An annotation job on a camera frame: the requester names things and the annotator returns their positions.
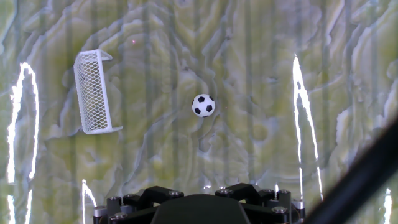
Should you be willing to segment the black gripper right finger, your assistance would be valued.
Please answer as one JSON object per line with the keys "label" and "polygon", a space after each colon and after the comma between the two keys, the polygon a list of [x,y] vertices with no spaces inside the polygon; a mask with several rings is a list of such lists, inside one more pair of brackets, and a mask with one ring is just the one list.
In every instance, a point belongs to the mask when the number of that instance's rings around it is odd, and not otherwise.
{"label": "black gripper right finger", "polygon": [[215,191],[215,195],[236,201],[249,223],[302,223],[305,202],[293,199],[285,189],[262,189],[257,185],[238,183]]}

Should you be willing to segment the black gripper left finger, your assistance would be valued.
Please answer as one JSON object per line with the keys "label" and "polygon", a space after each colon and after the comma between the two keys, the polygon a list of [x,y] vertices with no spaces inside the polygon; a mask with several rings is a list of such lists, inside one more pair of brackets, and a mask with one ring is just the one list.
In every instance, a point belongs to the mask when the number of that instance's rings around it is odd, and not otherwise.
{"label": "black gripper left finger", "polygon": [[184,193],[179,190],[153,186],[122,197],[108,197],[105,205],[93,209],[93,224],[155,223],[155,204],[160,205],[183,196]]}

